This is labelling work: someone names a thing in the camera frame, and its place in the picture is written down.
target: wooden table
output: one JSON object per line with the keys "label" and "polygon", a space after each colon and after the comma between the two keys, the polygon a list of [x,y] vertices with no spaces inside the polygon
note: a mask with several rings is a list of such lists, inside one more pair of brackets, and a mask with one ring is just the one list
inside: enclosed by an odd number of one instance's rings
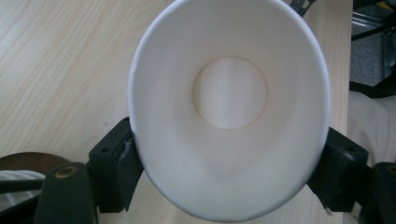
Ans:
{"label": "wooden table", "polygon": [[[70,161],[128,116],[136,46],[172,0],[0,1],[0,157],[47,152]],[[319,0],[305,15],[332,76],[332,126],[346,132],[352,0]],[[146,174],[131,211],[101,223],[207,223],[170,204]],[[305,187],[275,212],[246,223],[342,223]]]}

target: brown object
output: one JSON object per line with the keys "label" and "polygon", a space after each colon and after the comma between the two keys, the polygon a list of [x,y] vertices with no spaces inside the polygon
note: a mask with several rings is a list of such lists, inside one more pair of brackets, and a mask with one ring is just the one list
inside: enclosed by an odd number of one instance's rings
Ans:
{"label": "brown object", "polygon": [[22,152],[0,158],[0,170],[31,170],[46,175],[53,168],[68,162],[51,154]]}

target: wood grain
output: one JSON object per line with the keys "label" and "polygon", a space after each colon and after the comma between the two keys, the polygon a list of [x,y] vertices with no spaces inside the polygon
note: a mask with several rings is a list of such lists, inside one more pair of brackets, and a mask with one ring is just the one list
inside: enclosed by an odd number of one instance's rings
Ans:
{"label": "wood grain", "polygon": [[[0,1],[0,157],[47,152],[87,161],[128,116],[128,76],[143,33],[171,0]],[[306,20],[332,76],[332,126],[347,128],[352,0],[320,0]],[[208,223],[169,203],[142,175],[130,212],[101,223]],[[272,214],[245,223],[341,223],[305,187]]]}

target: light wood surface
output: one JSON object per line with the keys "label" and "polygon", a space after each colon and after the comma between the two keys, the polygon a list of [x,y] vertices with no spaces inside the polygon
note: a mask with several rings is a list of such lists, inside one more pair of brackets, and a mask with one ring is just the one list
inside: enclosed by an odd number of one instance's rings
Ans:
{"label": "light wood surface", "polygon": [[[128,116],[134,51],[172,0],[0,1],[0,157],[48,152],[87,161]],[[305,16],[332,79],[332,126],[346,132],[352,0],[318,0]],[[170,204],[142,175],[131,210],[101,223],[207,223]],[[342,223],[305,187],[275,212],[246,223]]]}

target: white cloth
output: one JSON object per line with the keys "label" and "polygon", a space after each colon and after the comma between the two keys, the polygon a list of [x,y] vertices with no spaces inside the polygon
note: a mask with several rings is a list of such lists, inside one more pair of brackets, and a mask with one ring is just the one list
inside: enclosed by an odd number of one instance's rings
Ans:
{"label": "white cloth", "polygon": [[[350,91],[346,136],[369,151],[367,165],[381,161],[396,162],[396,96],[370,99]],[[361,208],[344,215],[344,224],[358,223]]]}

